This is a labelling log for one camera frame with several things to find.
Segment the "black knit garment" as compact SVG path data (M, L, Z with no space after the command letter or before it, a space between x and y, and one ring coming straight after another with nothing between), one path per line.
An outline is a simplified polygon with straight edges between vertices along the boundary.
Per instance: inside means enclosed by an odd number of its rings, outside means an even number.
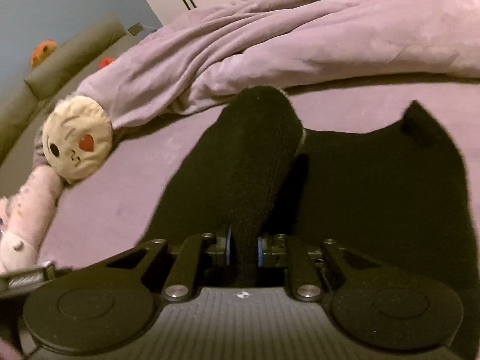
M233 282L265 284L256 242L284 233L325 239L455 290L464 320L453 342L479 352L478 248L465 166L449 134L418 102L371 133L303 127L287 97L242 91L169 181L144 235L174 245L230 231Z

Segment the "pink plush toy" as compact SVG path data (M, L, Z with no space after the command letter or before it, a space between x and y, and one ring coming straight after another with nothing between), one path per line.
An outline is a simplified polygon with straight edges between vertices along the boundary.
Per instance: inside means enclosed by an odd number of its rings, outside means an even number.
M63 181L37 166L17 194L1 198L1 273L32 267L54 217Z

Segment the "yellow kiss emoji pillow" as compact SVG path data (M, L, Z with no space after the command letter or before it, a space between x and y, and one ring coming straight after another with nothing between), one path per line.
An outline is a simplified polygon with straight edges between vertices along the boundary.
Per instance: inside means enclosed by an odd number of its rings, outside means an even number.
M74 184L95 173L113 142L112 122L90 97L59 102L42 126L43 155L54 171Z

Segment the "olive green headboard cushion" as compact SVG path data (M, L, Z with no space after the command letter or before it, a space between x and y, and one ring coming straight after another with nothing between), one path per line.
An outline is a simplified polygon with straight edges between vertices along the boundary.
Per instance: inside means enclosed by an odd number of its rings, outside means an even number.
M137 42L118 18L108 16L65 41L44 62L16 80L1 93L1 159L7 157L38 112L74 78L86 74L85 68L109 53L118 56Z

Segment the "orange plush toy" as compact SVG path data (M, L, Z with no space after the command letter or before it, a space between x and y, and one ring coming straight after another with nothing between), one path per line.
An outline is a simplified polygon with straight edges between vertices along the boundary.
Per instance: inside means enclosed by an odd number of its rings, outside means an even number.
M40 63L44 62L57 49L57 43L54 40L48 39L42 41L37 45L30 56L30 66L35 68Z

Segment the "small red plush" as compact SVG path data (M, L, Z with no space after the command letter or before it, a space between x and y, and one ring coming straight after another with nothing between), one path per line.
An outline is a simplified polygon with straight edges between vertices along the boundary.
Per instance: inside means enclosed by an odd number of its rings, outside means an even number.
M99 61L99 64L98 64L98 68L99 69L105 68L108 65L110 65L111 63L113 63L114 61L115 61L115 58L113 58L113 57L101 58L100 61Z

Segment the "purple crumpled blanket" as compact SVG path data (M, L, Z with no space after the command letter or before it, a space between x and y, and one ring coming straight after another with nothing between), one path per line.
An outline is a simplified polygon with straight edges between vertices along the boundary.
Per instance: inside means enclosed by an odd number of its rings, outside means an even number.
M252 86L406 73L479 77L479 0L236 0L195 9L84 79L114 129Z

